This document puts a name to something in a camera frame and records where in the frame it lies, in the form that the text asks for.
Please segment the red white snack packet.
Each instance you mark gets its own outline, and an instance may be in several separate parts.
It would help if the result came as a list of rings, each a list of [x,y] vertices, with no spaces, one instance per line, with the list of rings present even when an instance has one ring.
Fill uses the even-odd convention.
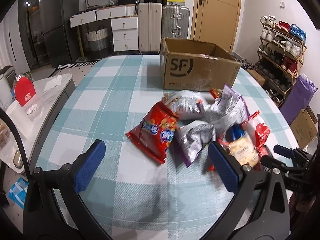
[[[260,111],[256,111],[249,116],[247,121],[241,124],[242,129],[249,135],[254,147],[261,155],[261,149],[270,135],[270,129],[260,116]]]

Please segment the red chip bag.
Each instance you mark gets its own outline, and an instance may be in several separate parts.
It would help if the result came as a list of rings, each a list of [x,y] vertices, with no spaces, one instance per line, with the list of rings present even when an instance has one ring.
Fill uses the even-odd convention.
[[[161,101],[126,136],[143,153],[160,164],[165,163],[177,127],[178,117]]]

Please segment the blue plastic bag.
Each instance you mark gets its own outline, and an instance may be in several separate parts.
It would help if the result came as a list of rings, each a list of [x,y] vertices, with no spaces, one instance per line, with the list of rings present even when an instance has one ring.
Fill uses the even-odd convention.
[[[8,197],[15,202],[22,210],[24,209],[25,198],[29,183],[23,178],[18,180],[11,186]]]

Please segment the beige cracker packet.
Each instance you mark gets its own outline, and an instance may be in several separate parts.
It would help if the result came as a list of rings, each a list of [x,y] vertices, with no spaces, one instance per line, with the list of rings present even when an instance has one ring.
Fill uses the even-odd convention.
[[[249,165],[250,167],[255,167],[259,161],[258,152],[251,141],[249,135],[245,133],[239,139],[228,144],[229,154],[232,155],[239,164]]]

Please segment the large purple white snack bag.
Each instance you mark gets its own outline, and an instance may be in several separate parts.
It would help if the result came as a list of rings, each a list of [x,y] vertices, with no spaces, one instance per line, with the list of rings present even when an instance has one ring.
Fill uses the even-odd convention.
[[[217,138],[223,138],[227,129],[234,124],[242,124],[249,119],[249,111],[243,97],[227,85],[213,104],[197,105],[203,120],[214,126]]]

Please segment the teal plaid tablecloth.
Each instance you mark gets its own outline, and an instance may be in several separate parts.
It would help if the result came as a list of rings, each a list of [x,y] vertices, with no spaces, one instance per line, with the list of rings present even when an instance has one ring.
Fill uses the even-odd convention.
[[[163,89],[160,56],[98,62],[53,124],[35,171],[78,239],[286,239],[296,139],[263,88],[232,63],[222,94]]]

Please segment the wooden shoe rack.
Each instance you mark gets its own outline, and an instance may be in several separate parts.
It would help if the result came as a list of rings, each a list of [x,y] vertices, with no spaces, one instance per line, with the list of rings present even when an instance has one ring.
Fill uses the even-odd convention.
[[[296,24],[276,21],[275,16],[262,16],[263,26],[259,61],[255,70],[265,79],[263,88],[277,107],[281,107],[296,83],[307,49],[306,32]]]

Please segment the white side table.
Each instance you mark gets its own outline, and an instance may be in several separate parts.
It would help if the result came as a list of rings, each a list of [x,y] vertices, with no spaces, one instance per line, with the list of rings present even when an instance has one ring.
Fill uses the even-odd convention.
[[[55,119],[75,90],[75,84],[71,74],[62,74],[35,81],[34,88],[36,94],[26,105],[22,107],[14,101],[7,110],[22,138],[31,170]]]

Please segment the white orange noodle snack bag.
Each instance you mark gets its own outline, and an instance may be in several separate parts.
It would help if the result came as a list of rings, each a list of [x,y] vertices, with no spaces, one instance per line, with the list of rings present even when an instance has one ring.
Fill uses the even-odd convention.
[[[209,103],[200,92],[191,90],[165,93],[162,102],[180,120],[200,120],[202,119],[202,114],[198,104],[203,107],[209,106]]]

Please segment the brown SF cardboard box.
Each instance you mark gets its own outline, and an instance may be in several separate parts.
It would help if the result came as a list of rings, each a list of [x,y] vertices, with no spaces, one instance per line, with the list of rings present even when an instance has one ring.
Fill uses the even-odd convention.
[[[232,87],[241,67],[217,44],[167,37],[162,39],[160,64],[164,89],[197,92]]]

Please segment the wooden door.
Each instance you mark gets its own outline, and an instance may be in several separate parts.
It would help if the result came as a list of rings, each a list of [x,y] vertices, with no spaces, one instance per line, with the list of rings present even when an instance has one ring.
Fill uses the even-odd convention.
[[[232,51],[239,23],[241,0],[194,0],[190,38],[215,43]]]

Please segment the silver suitcase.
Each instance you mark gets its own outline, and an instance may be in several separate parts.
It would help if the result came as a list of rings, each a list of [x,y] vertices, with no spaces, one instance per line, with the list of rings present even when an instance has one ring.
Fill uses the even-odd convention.
[[[162,8],[162,38],[187,39],[190,11],[179,5],[165,5]]]

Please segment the woven laundry basket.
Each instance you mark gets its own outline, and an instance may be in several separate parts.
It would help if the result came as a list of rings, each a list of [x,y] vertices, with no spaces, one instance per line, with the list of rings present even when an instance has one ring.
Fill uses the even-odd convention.
[[[108,31],[103,25],[96,31],[87,30],[86,38],[94,59],[103,59],[109,55]]]

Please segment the beige suitcase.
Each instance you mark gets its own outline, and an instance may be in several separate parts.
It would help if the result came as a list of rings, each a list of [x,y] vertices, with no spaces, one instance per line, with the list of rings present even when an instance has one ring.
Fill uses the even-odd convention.
[[[161,3],[138,5],[138,48],[141,53],[159,53],[162,30]]]

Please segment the black refrigerator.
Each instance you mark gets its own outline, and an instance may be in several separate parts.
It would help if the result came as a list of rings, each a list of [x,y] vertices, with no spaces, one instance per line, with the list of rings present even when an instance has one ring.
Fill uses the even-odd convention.
[[[80,57],[78,35],[70,18],[79,13],[79,0],[18,0],[20,36],[30,69],[53,68]]]

